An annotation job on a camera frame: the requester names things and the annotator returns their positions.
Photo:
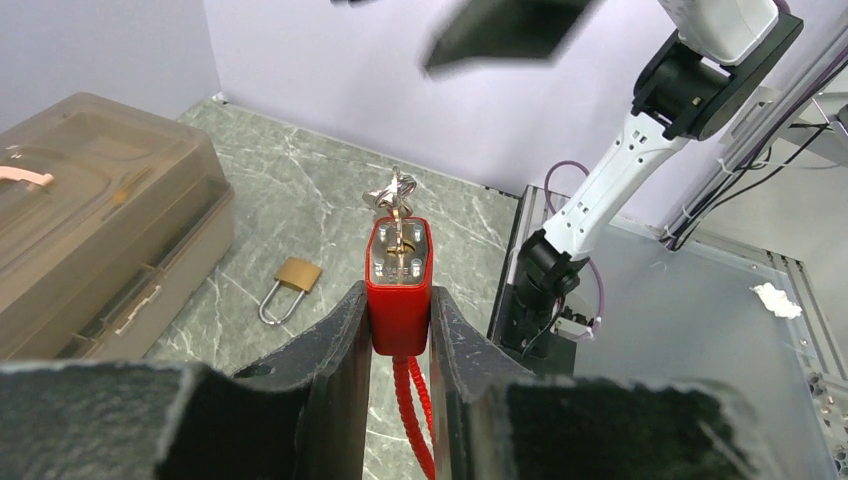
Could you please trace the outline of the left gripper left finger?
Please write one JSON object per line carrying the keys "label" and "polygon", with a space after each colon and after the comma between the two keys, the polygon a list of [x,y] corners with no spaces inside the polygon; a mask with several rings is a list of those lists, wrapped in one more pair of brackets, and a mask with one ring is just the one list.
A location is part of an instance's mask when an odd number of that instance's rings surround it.
{"label": "left gripper left finger", "polygon": [[5,479],[358,479],[365,287],[232,375],[200,362],[1,366]]}

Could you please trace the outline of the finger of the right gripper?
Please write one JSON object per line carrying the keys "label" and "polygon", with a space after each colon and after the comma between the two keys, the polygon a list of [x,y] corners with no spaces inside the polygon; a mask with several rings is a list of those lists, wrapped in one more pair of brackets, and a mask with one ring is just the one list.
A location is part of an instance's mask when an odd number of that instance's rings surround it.
{"label": "finger of the right gripper", "polygon": [[478,60],[547,60],[593,6],[582,0],[465,1],[434,30],[421,67],[435,73]]}

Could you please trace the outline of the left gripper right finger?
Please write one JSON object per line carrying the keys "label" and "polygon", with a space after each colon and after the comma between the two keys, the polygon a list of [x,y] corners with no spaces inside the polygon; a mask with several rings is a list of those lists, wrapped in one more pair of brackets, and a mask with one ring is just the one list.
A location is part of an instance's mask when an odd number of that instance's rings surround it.
{"label": "left gripper right finger", "polygon": [[700,379],[537,375],[432,293],[439,479],[778,479],[752,406]]}

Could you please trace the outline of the red cable lock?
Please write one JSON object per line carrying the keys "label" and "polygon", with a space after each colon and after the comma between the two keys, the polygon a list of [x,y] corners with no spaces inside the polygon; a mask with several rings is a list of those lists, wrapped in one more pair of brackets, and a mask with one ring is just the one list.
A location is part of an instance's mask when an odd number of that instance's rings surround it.
{"label": "red cable lock", "polygon": [[433,246],[429,224],[421,217],[375,223],[365,251],[367,313],[374,351],[392,361],[400,419],[423,474],[436,477],[413,402],[417,392],[427,425],[432,403],[417,357],[428,341],[432,296]]}

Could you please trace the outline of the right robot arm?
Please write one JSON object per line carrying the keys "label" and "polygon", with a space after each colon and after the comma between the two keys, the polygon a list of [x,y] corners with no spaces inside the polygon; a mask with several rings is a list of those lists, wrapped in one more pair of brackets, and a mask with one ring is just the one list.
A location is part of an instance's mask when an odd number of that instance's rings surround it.
{"label": "right robot arm", "polygon": [[[590,9],[588,1],[467,1],[434,34],[423,68],[550,58]],[[663,9],[675,29],[639,74],[610,147],[517,252],[495,319],[508,350],[542,350],[557,322],[576,341],[595,335],[600,319],[570,319],[566,298],[602,231],[661,164],[729,123],[804,27],[775,1],[666,1]]]}

